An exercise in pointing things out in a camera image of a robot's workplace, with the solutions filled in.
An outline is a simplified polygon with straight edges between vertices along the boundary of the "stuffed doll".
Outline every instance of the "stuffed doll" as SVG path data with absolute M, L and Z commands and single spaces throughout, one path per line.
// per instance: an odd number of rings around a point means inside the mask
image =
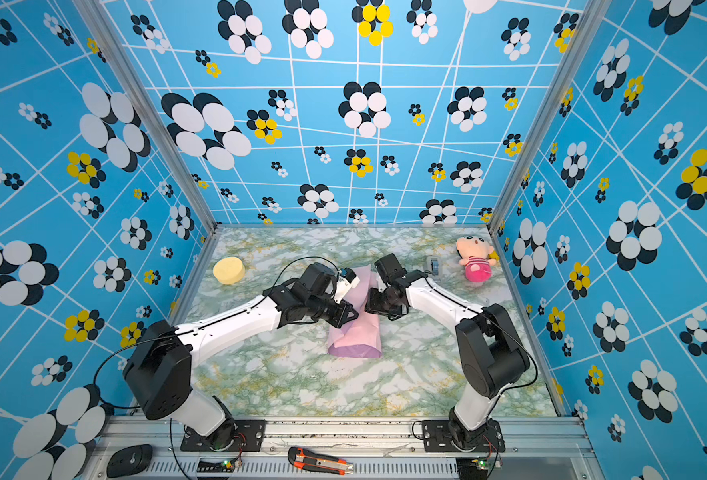
M 497 264 L 497 260 L 487 258 L 495 251 L 489 242 L 477 236 L 464 236 L 457 240 L 457 251 L 463 257 L 460 265 L 465 265 L 465 278 L 472 282 L 485 282 L 493 275 L 492 266 Z

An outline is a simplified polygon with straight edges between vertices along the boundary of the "mounting plate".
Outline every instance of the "mounting plate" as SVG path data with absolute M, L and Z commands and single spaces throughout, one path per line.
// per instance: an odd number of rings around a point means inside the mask
M 483 427 L 481 434 L 489 439 L 494 449 L 498 452 L 505 451 L 505 441 L 500 432 L 500 424 L 496 420 L 489 420 Z M 489 443 L 483 441 L 471 452 L 489 452 Z M 455 447 L 452 434 L 449 433 L 449 420 L 424 420 L 423 421 L 423 446 L 428 453 L 464 452 Z
M 260 452 L 265 433 L 265 420 L 240 420 L 236 418 L 234 435 L 241 433 L 247 439 L 247 444 L 242 447 L 243 452 Z M 209 452 L 212 450 L 202 442 L 202 437 L 193 428 L 186 427 L 186 434 L 180 444 L 182 452 Z M 233 441 L 223 452 L 238 452 L 239 442 Z

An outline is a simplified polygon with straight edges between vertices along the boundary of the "blue wallpaper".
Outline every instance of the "blue wallpaper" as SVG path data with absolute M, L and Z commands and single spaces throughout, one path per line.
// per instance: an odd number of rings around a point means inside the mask
M 101 4 L 217 220 L 479 224 L 586 1 Z
M 615 0 L 540 154 L 497 234 L 561 400 L 607 478 L 707 478 L 707 0 Z
M 167 317 L 206 235 L 90 37 L 70 2 L 0 2 L 2 479 L 47 478 L 48 458 L 89 444 L 58 416 L 50 445 L 13 449 Z M 99 379 L 118 405 L 126 358 Z

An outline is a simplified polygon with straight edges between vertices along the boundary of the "pink plastic bag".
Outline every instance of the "pink plastic bag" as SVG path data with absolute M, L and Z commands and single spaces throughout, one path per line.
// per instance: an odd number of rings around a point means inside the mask
M 383 356 L 383 347 L 380 345 L 380 318 L 364 311 L 369 288 L 377 286 L 377 278 L 369 265 L 359 266 L 353 271 L 359 277 L 359 285 L 349 290 L 343 298 L 359 312 L 359 318 L 339 329 L 330 327 L 327 351 L 330 355 L 341 357 L 379 359 Z

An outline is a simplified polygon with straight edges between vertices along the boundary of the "table surface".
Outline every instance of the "table surface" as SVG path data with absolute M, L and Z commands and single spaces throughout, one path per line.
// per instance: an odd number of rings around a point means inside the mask
M 276 275 L 301 256 L 325 256 L 342 266 L 372 264 L 394 253 L 407 270 L 424 270 L 428 255 L 438 256 L 437 282 L 482 305 L 499 303 L 511 315 L 531 351 L 521 315 L 500 266 L 483 284 L 465 278 L 455 240 L 489 239 L 484 227 L 228 227 L 198 287 L 186 322 L 202 320 L 250 300 L 270 287 Z M 234 285 L 212 275 L 214 264 L 237 256 L 246 274 Z M 313 260 L 293 264 L 283 280 L 300 276 Z M 446 416 L 465 386 L 455 336 L 425 313 L 413 311 L 391 322 L 381 317 L 380 359 L 338 358 L 327 353 L 329 326 L 287 325 L 224 350 L 194 371 L 194 382 L 220 398 L 235 416 Z M 519 380 L 534 376 L 530 368 Z M 495 416 L 555 416 L 542 379 L 505 395 Z

